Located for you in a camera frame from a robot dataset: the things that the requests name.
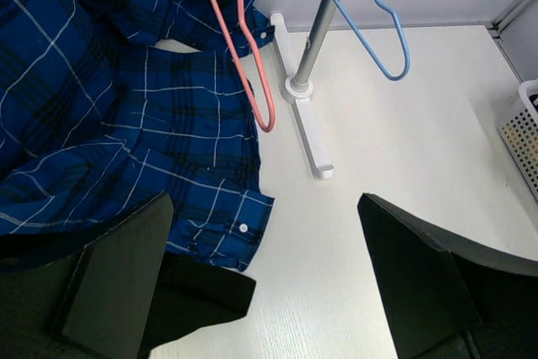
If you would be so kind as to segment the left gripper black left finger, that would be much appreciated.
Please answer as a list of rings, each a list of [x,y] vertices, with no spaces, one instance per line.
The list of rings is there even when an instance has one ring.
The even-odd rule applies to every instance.
[[[51,328],[96,358],[135,358],[171,228],[162,193],[86,245]]]

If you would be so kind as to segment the pink wire hanger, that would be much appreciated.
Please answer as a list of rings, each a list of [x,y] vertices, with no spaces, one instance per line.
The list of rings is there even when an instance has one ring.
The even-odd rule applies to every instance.
[[[226,45],[228,46],[230,55],[232,57],[232,61],[234,62],[235,68],[238,72],[240,81],[245,89],[246,96],[248,98],[249,104],[251,106],[252,112],[254,114],[254,118],[260,127],[260,129],[265,133],[270,133],[273,131],[275,124],[276,124],[276,109],[272,97],[272,91],[270,89],[267,77],[266,77],[266,71],[265,67],[263,65],[263,61],[261,58],[261,54],[258,48],[258,45],[255,41],[255,38],[253,34],[251,33],[250,29],[248,28],[246,18],[245,18],[245,0],[236,0],[236,12],[237,12],[237,20],[238,25],[240,27],[241,33],[245,36],[248,45],[251,48],[251,54],[254,57],[254,61],[256,64],[256,69],[258,73],[258,77],[261,81],[262,91],[266,100],[266,106],[267,106],[267,112],[268,112],[268,122],[265,123],[264,119],[261,115],[261,111],[256,103],[256,98],[254,95],[254,92],[251,88],[251,85],[247,79],[247,76],[244,72],[243,66],[240,62],[240,57],[237,53],[234,41],[232,40],[229,29],[226,25],[226,22],[224,20],[224,15],[222,14],[221,8],[219,6],[219,3],[217,0],[209,0],[212,6],[212,9],[215,13],[215,17],[219,23],[219,27],[221,28],[222,35],[224,36],[224,40],[226,42]]]

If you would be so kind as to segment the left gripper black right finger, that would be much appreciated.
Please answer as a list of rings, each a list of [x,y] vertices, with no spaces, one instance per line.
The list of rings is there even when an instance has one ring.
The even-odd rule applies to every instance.
[[[535,358],[537,263],[364,193],[357,205],[400,358]]]

